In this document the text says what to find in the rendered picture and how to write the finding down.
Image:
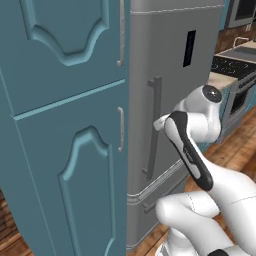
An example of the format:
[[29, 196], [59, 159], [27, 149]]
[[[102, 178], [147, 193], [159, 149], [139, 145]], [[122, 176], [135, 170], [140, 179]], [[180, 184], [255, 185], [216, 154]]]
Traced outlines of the teal counter cupboard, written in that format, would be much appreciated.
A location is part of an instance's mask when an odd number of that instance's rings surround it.
[[221, 93], [222, 93], [222, 103], [220, 105], [219, 116], [223, 117], [225, 108], [226, 108], [226, 104], [228, 101], [229, 93], [230, 93], [230, 88], [229, 87], [223, 88], [221, 90]]

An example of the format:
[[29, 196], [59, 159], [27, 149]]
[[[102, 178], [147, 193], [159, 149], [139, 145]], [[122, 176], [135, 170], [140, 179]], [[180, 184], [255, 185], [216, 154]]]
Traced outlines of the silver tap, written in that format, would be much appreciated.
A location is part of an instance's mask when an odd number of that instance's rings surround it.
[[247, 38], [247, 37], [236, 37], [235, 39], [234, 39], [234, 41], [233, 41], [233, 48], [235, 48], [236, 46], [237, 46], [237, 42], [239, 41], [239, 40], [243, 40], [243, 41], [249, 41], [250, 39], [249, 38]]

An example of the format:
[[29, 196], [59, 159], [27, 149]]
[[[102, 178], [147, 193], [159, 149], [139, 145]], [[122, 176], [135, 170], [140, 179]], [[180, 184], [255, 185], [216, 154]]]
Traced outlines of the grey sink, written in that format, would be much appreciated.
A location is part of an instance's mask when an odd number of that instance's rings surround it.
[[256, 49], [247, 47], [237, 47], [220, 53], [220, 56], [225, 56], [233, 59], [240, 59], [256, 63]]

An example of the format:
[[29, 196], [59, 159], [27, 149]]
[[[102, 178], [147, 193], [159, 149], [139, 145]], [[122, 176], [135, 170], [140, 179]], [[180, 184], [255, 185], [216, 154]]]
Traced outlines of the black hob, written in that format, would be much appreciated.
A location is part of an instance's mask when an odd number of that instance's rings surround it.
[[256, 70], [256, 64], [240, 60], [215, 56], [213, 58], [211, 71], [214, 73], [243, 79]]

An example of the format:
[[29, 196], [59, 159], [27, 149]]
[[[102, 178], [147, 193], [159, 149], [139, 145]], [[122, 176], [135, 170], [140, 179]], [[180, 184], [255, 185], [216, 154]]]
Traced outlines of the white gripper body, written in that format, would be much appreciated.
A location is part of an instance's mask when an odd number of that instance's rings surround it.
[[156, 131], [160, 131], [164, 128], [165, 121], [168, 117], [169, 117], [169, 114], [166, 114], [166, 115], [161, 116], [159, 119], [157, 119], [153, 122], [153, 126]]

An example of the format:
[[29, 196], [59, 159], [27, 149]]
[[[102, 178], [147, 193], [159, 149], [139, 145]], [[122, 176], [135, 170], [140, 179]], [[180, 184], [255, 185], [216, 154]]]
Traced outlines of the grey freezer drawer front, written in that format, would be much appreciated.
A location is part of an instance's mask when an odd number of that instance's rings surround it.
[[141, 192], [127, 195], [127, 252], [134, 251], [159, 223], [155, 207], [145, 213], [142, 204], [157, 201], [159, 195], [170, 189], [184, 176], [188, 176], [187, 168], [181, 160], [178, 160]]

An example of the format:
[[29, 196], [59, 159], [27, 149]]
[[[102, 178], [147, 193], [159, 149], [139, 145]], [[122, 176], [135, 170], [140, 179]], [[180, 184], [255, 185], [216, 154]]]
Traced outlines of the teal cupboard door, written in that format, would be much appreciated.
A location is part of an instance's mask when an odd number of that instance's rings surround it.
[[0, 78], [18, 115], [127, 76], [119, 0], [0, 0]]
[[49, 237], [35, 256], [125, 256], [124, 80], [15, 119]]

